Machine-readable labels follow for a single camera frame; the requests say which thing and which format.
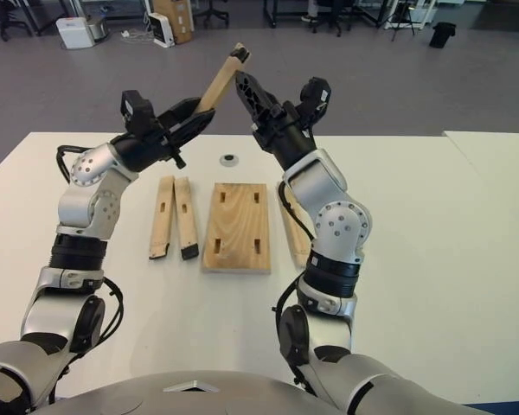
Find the black end cap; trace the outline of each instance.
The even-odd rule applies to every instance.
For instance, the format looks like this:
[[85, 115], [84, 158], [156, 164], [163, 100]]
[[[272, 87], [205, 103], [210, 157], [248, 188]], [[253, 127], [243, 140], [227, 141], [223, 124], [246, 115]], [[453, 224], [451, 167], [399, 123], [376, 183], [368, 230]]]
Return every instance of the black end cap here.
[[181, 250], [181, 256], [186, 261], [187, 259], [196, 258], [200, 255], [200, 250], [198, 249], [198, 244], [194, 244], [191, 246], [187, 246]]

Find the black bag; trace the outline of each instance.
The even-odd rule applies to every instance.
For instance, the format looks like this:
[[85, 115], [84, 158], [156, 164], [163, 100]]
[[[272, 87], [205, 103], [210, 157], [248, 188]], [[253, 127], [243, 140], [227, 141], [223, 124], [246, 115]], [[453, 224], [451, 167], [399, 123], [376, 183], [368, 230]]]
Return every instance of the black bag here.
[[439, 22], [434, 26], [434, 35], [432, 35], [429, 46], [432, 48], [442, 49], [450, 36], [456, 35], [456, 25], [448, 22]]

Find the round hole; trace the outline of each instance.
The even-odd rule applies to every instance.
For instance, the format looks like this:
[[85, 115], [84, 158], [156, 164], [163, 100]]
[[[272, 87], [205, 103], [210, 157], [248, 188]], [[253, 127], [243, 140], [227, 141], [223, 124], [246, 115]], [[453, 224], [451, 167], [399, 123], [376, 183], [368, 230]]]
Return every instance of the round hole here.
[[234, 154], [225, 154], [219, 159], [221, 166], [234, 167], [239, 163], [239, 158]]

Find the white table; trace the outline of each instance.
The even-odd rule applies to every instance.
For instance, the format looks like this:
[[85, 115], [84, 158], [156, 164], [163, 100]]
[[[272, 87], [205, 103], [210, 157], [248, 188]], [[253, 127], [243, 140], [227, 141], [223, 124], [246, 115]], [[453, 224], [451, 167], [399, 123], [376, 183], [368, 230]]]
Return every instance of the white table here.
[[[519, 136], [449, 134], [317, 139], [374, 218], [356, 288], [356, 351], [457, 402], [519, 400]], [[32, 133], [0, 165], [0, 342], [18, 338], [48, 262], [66, 187], [55, 148], [112, 137]], [[219, 164], [227, 153], [240, 158], [238, 166]], [[511, 157], [495, 163], [490, 153]], [[183, 158], [185, 170], [159, 163], [125, 192], [104, 263], [125, 293], [125, 320], [73, 364], [60, 396], [182, 369], [291, 379], [270, 311], [298, 272], [275, 200], [281, 170], [245, 136], [199, 137]], [[214, 182], [267, 183], [271, 275], [202, 273], [199, 260], [181, 260], [176, 229], [167, 258], [149, 261], [157, 181], [168, 174], [191, 180], [201, 243]]]

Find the wooden stick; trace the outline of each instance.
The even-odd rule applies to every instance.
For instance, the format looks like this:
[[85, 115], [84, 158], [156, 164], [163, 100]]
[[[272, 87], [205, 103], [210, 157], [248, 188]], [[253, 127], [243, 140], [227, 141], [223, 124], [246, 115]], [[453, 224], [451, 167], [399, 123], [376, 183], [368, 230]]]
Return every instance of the wooden stick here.
[[[285, 186], [285, 196], [288, 202], [292, 206], [292, 210], [294, 214], [306, 225], [310, 222], [309, 215], [300, 207], [294, 195], [288, 189], [288, 186]], [[304, 232], [298, 223], [286, 212], [283, 203], [277, 196], [277, 200], [279, 201], [280, 213], [283, 216], [283, 222], [285, 223], [285, 231], [286, 231], [286, 239], [288, 240], [288, 247], [291, 250], [292, 258], [294, 259], [294, 264], [298, 268], [305, 268], [305, 264], [310, 256], [311, 250], [311, 242], [308, 238], [308, 235]]]
[[173, 181], [173, 176], [162, 177], [157, 186], [156, 210], [150, 237], [150, 259], [164, 257], [170, 246]]
[[188, 177], [175, 180], [175, 205], [181, 255], [183, 259], [195, 258], [200, 252]]
[[234, 78], [236, 71], [241, 71], [250, 59], [250, 52], [242, 43], [237, 43], [233, 52], [227, 57], [227, 60], [209, 85], [206, 92], [202, 95], [200, 104], [196, 107], [194, 113], [204, 112], [215, 108], [223, 95], [227, 92], [229, 84]]

